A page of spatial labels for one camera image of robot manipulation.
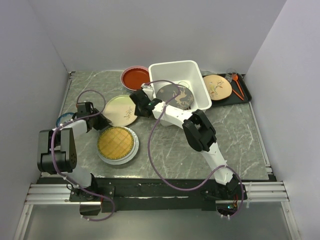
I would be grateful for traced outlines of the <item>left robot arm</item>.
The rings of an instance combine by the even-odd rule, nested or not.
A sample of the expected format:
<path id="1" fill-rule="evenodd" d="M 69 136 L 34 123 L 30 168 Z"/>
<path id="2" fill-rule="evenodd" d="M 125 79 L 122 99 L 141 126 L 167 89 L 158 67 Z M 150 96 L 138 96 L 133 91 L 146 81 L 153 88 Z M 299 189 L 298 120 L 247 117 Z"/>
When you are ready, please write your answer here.
<path id="1" fill-rule="evenodd" d="M 94 175 L 78 165 L 75 139 L 94 129 L 105 130 L 112 121 L 92 102 L 76 105 L 77 112 L 65 113 L 56 121 L 56 128 L 38 134 L 37 167 L 40 172 L 59 175 L 71 185 L 71 193 L 85 201 L 100 195 Z"/>

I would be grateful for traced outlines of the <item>grey deer pattern plate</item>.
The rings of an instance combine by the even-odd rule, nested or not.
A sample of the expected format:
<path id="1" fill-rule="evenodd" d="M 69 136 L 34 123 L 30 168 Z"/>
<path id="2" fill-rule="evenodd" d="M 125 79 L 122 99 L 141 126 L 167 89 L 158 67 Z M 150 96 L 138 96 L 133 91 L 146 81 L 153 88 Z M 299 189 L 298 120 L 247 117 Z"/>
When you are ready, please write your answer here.
<path id="1" fill-rule="evenodd" d="M 182 110 L 189 109 L 194 102 L 191 90 L 182 85 L 168 84 L 161 87 L 156 93 L 156 98 L 163 102 L 167 102 L 173 97 L 174 99 L 169 102 L 169 105 Z"/>

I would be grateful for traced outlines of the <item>round bamboo mat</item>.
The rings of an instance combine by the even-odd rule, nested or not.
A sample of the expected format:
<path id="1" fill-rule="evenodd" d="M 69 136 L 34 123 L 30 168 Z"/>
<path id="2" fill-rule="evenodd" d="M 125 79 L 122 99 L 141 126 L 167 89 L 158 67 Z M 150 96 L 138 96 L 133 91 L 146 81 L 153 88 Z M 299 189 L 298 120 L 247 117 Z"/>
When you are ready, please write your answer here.
<path id="1" fill-rule="evenodd" d="M 134 147 L 134 137 L 124 127 L 110 127 L 103 131 L 97 141 L 98 152 L 106 159 L 120 160 Z"/>

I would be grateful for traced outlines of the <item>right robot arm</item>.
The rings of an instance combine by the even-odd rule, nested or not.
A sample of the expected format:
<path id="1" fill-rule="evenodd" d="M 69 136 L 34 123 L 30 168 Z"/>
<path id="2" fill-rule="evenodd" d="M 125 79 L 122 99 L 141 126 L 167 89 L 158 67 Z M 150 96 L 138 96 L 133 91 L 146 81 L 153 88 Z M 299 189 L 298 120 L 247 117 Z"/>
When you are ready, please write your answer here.
<path id="1" fill-rule="evenodd" d="M 214 176 L 216 183 L 220 185 L 218 192 L 222 198 L 232 198 L 239 187 L 241 199 L 244 199 L 245 193 L 242 180 L 237 172 L 228 166 L 227 161 L 221 154 L 217 143 L 216 130 L 202 110 L 197 109 L 193 112 L 189 112 L 187 110 L 173 107 L 169 105 L 168 102 L 162 101 L 158 98 L 151 100 L 142 89 L 131 93 L 129 97 L 135 104 L 134 114 L 136 116 L 154 116 L 156 118 L 154 127 L 150 131 L 147 140 L 147 155 L 154 172 L 167 186 L 182 192 L 195 191 L 201 188 L 211 178 L 211 176 Z M 152 134 L 160 120 L 167 121 L 171 125 L 183 129 L 189 146 L 193 150 L 201 153 L 210 166 L 212 172 L 199 185 L 192 188 L 180 188 L 169 183 L 158 172 L 151 156 L 151 140 Z"/>

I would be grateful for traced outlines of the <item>cream floral plate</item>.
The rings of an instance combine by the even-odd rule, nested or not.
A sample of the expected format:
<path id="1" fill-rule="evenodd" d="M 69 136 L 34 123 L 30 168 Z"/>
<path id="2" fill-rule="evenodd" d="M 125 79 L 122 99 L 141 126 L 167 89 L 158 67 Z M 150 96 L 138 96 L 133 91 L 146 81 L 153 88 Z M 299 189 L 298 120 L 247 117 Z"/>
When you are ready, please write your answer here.
<path id="1" fill-rule="evenodd" d="M 129 95 L 119 95 L 107 102 L 103 115 L 111 121 L 114 127 L 126 127 L 138 118 L 135 115 L 136 105 Z"/>

